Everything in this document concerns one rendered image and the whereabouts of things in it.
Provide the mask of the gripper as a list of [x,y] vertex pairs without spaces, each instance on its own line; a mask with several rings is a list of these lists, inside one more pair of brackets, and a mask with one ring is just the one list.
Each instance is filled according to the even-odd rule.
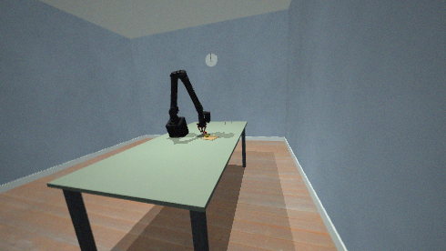
[[203,127],[207,127],[206,124],[203,124],[203,119],[204,118],[199,119],[198,120],[198,124],[197,124],[198,125],[198,129],[200,129],[202,127],[201,130],[199,130],[200,133],[202,133],[202,132],[204,133],[206,128],[203,129]]

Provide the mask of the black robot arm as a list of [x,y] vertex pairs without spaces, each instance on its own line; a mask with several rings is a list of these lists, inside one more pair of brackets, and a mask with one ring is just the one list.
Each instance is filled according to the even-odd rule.
[[[182,73],[179,73],[182,72]],[[171,75],[173,74],[173,75]],[[171,103],[170,103],[170,111],[169,116],[170,116],[170,125],[177,125],[177,123],[179,122],[179,120],[181,119],[181,117],[177,116],[178,113],[178,106],[176,106],[176,99],[177,99],[177,81],[178,79],[181,79],[182,83],[184,84],[185,88],[187,89],[194,105],[195,108],[198,112],[198,119],[203,119],[203,124],[206,124],[210,122],[210,112],[206,112],[203,111],[203,106],[202,104],[200,104],[200,102],[198,101],[198,97],[192,87],[192,85],[189,82],[188,79],[188,75],[187,72],[185,70],[178,70],[178,71],[174,71],[170,74],[170,78],[171,78]],[[186,74],[186,75],[185,75]],[[186,79],[185,79],[186,77]],[[186,81],[186,82],[184,82]],[[199,105],[200,104],[200,105]],[[202,109],[201,109],[202,108]],[[202,114],[201,114],[202,113]]]

